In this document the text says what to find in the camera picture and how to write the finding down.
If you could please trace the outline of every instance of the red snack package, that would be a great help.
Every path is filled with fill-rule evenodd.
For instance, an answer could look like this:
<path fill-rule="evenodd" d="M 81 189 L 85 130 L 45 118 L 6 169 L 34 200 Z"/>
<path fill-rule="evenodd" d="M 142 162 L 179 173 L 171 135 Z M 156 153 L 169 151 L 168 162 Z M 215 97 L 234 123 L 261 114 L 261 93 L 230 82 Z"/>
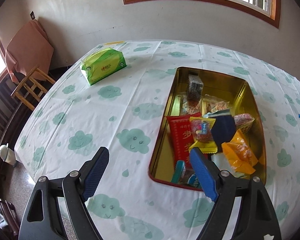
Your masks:
<path fill-rule="evenodd" d="M 187 168 L 191 168 L 189 147 L 194 143 L 189 121 L 191 116 L 199 117 L 201 113 L 167 116 L 173 141 L 174 161 L 175 163 L 177 163 L 178 160 L 184 161 Z"/>

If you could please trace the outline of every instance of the pink cloth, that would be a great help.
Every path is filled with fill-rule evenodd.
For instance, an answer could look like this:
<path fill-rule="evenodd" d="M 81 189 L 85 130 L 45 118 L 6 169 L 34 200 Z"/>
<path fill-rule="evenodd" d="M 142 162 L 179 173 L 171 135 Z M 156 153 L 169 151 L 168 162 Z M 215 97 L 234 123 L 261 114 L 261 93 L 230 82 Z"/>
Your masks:
<path fill-rule="evenodd" d="M 53 47 L 48 42 L 37 20 L 31 20 L 14 35 L 6 48 L 6 66 L 13 82 L 18 79 L 13 71 L 27 75 L 37 64 L 39 68 L 48 73 Z M 45 80 L 41 75 L 34 73 L 34 78 Z"/>

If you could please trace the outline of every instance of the tissue package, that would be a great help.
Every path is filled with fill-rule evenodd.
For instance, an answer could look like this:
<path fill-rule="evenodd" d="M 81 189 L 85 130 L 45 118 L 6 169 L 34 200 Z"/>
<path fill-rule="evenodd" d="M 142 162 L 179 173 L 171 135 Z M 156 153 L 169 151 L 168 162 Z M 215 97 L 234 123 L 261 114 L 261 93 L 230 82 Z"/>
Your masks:
<path fill-rule="evenodd" d="M 93 85 L 126 66 L 122 52 L 107 48 L 94 52 L 82 60 L 81 72 L 89 85 Z"/>

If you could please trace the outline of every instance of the chair back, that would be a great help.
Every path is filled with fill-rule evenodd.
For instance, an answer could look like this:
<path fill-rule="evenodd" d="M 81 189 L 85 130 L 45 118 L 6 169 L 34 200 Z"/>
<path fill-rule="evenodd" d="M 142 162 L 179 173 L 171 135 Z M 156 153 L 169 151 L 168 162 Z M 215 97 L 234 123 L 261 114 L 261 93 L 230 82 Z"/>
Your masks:
<path fill-rule="evenodd" d="M 44 88 L 37 80 L 35 80 L 33 77 L 31 77 L 34 73 L 38 73 L 41 76 L 43 76 L 46 80 L 48 80 L 51 84 L 56 83 L 51 77 L 49 77 L 46 73 L 44 73 L 42 70 L 39 69 L 39 65 L 36 65 L 24 78 L 23 80 L 18 84 L 18 86 L 16 87 L 16 89 L 13 91 L 13 93 L 11 94 L 11 97 L 17 97 L 21 100 L 21 102 L 23 102 L 27 107 L 29 107 L 32 111 L 35 109 L 35 107 L 26 99 L 26 97 L 31 94 L 38 102 L 41 101 L 41 96 L 43 95 L 43 93 L 47 93 L 48 90 L 46 88 Z M 33 85 L 31 87 L 29 87 L 27 85 L 27 81 L 30 80 Z M 20 89 L 22 87 L 25 87 L 26 90 L 28 91 L 24 96 L 21 95 L 21 93 L 19 92 Z M 37 95 L 34 90 L 36 88 L 39 88 L 41 91 L 39 92 L 39 94 Z"/>

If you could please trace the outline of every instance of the tablecloth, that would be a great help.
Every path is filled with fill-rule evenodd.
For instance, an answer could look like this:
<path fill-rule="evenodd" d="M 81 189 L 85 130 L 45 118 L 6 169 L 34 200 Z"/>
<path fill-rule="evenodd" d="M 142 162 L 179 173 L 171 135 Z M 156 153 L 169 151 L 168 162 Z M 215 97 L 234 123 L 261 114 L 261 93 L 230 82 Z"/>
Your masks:
<path fill-rule="evenodd" d="M 300 82 L 246 54 L 207 44 L 127 41 L 101 44 L 122 51 L 127 67 L 89 86 L 75 63 L 36 107 L 16 143 L 32 178 L 60 178 L 107 147 L 109 164 L 90 215 L 107 239 L 196 239 L 213 203 L 203 192 L 152 181 L 148 166 L 170 87 L 179 66 L 245 79 L 254 94 L 266 141 L 266 188 L 284 239 L 300 225 Z M 61 211 L 66 214 L 64 201 Z M 236 198 L 224 239 L 230 239 Z"/>

